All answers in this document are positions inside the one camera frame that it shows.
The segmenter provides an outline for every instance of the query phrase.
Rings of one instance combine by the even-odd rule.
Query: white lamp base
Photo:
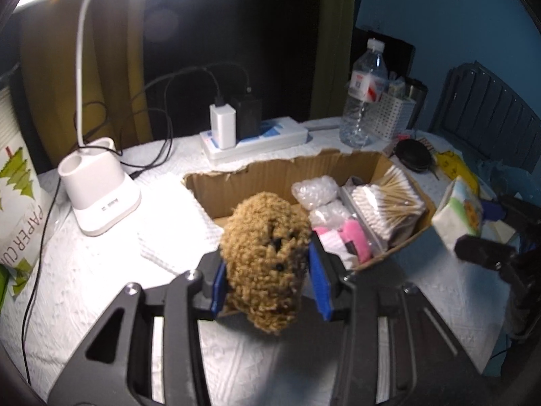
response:
[[[74,209],[80,230],[87,236],[107,232],[141,203],[141,190],[128,174],[114,191],[96,201],[87,209]]]
[[[108,231],[141,203],[141,191],[118,158],[109,137],[91,142],[67,156],[58,173],[73,206],[80,230],[88,236]]]

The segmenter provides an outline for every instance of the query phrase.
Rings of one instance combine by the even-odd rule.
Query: white cloth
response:
[[[340,143],[337,129],[314,131],[311,136],[305,145],[218,169],[231,172],[254,160],[310,156],[324,148],[351,152]],[[378,151],[386,145],[376,142],[366,149]],[[161,142],[152,142],[134,147],[125,152],[124,160],[148,163],[160,146]],[[170,160],[136,180],[143,193],[139,209],[110,231],[86,237],[73,213],[68,214],[47,246],[26,339],[32,386],[40,396],[47,398],[79,341],[126,283],[139,282],[143,288],[169,283],[175,274],[195,267],[204,252],[216,248],[221,229],[180,184],[186,173],[215,170],[202,153],[198,136],[175,139]],[[437,205],[448,182],[430,173],[412,176]],[[56,180],[55,172],[40,176],[48,191],[54,191]],[[424,235],[395,258],[482,369],[503,323],[507,293],[499,278],[460,264],[443,244],[426,241]],[[0,313],[0,340],[21,372],[21,321],[34,279],[35,273],[16,300],[8,296]],[[313,304],[305,303],[299,321],[280,337],[264,335],[243,316],[200,322],[199,329],[213,405],[329,403],[341,326],[324,323]],[[154,347],[157,400],[162,399],[160,356],[161,348]]]

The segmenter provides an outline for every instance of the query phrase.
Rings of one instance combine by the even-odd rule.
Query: curly brown fur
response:
[[[309,238],[307,215],[276,194],[239,204],[220,242],[229,305],[266,332],[287,327],[300,308]]]

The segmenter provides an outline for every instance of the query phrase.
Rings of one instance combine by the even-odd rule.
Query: plastic water bottle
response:
[[[340,126],[340,140],[354,148],[362,148],[370,142],[363,126],[364,118],[373,103],[379,102],[388,83],[389,74],[383,61],[383,49],[385,43],[369,39],[368,50],[353,64]]]

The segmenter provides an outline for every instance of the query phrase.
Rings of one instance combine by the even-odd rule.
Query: white bottle cap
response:
[[[383,50],[385,50],[385,43],[383,41],[378,41],[375,38],[370,38],[367,43],[367,47],[376,52],[383,53]]]

